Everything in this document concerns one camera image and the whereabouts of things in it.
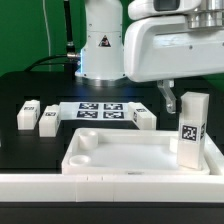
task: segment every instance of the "black table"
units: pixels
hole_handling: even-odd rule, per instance
[[[224,152],[224,93],[201,77],[177,79],[177,97],[187,91],[210,94],[207,133]],[[17,114],[27,100],[60,102],[141,102],[157,116],[158,130],[177,130],[155,82],[91,87],[64,73],[12,72],[0,78],[0,173],[61,173],[61,162],[80,127],[137,129],[131,121],[62,121],[56,138],[40,138],[39,127],[18,131]],[[223,223],[224,204],[201,203],[0,203],[0,223]]]

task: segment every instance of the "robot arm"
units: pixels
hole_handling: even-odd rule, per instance
[[[85,0],[87,40],[77,78],[87,83],[122,79],[122,5],[120,0]]]
[[[126,32],[125,74],[135,82],[162,80],[158,87],[174,113],[172,79],[224,72],[223,11],[223,0],[135,0],[129,16],[140,20]]]

